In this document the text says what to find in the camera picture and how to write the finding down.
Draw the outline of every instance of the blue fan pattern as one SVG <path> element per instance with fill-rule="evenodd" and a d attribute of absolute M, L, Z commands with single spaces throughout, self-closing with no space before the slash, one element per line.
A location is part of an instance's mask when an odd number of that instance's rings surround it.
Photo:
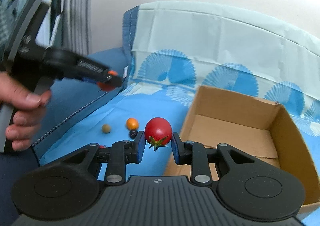
<path fill-rule="evenodd" d="M 192 100 L 195 96 L 193 92 L 186 90 L 178 86 L 169 86 L 167 87 L 166 95 L 169 96 L 172 100 L 178 101 L 186 107 L 190 107 Z"/>
<path fill-rule="evenodd" d="M 292 120 L 296 124 L 299 130 L 308 134 L 309 136 L 320 136 L 320 124 L 308 119 L 303 119 L 296 116 L 291 116 Z"/>
<path fill-rule="evenodd" d="M 304 114 L 304 117 L 314 122 L 318 122 L 318 123 L 320 122 L 320 101 L 319 100 L 313 101 L 310 108 Z"/>
<path fill-rule="evenodd" d="M 177 50 L 161 50 L 149 55 L 141 64 L 138 78 L 194 87 L 196 72 L 192 61 Z"/>
<path fill-rule="evenodd" d="M 255 97 L 259 93 L 258 82 L 252 72 L 236 63 L 226 63 L 216 67 L 206 76 L 202 84 Z"/>
<path fill-rule="evenodd" d="M 264 98 L 283 104 L 294 116 L 300 116 L 304 108 L 303 92 L 299 86 L 289 81 L 273 85 Z"/>

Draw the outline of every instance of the cherry tomato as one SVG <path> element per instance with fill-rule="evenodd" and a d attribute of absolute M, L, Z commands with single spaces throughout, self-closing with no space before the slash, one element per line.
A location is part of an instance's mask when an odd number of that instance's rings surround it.
<path fill-rule="evenodd" d="M 129 118 L 126 122 L 126 126 L 129 130 L 138 129 L 139 123 L 135 118 Z"/>
<path fill-rule="evenodd" d="M 144 137 L 150 144 L 150 148 L 156 151 L 159 147 L 165 147 L 171 140 L 172 128 L 164 118 L 153 118 L 144 129 Z"/>

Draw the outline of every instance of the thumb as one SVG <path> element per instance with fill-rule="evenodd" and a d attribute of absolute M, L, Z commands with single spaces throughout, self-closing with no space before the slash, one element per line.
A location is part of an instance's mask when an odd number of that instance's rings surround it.
<path fill-rule="evenodd" d="M 40 105 L 41 97 L 31 93 L 7 73 L 0 72 L 0 101 L 9 103 L 17 109 L 30 110 Z"/>

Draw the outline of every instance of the olive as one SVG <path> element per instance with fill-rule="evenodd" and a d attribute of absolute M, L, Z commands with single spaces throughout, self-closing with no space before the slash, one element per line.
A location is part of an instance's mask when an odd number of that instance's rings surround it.
<path fill-rule="evenodd" d="M 135 139 L 136 136 L 138 135 L 138 131 L 136 129 L 131 129 L 130 132 L 129 132 L 129 137 L 131 139 Z"/>
<path fill-rule="evenodd" d="M 102 132 L 108 134 L 111 131 L 111 127 L 108 124 L 102 125 Z"/>

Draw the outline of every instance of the striped curtain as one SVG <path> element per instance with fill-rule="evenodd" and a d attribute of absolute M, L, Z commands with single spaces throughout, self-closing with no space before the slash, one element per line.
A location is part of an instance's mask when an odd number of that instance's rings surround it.
<path fill-rule="evenodd" d="M 62 46 L 80 55 L 88 55 L 91 46 L 91 0 L 65 0 Z"/>

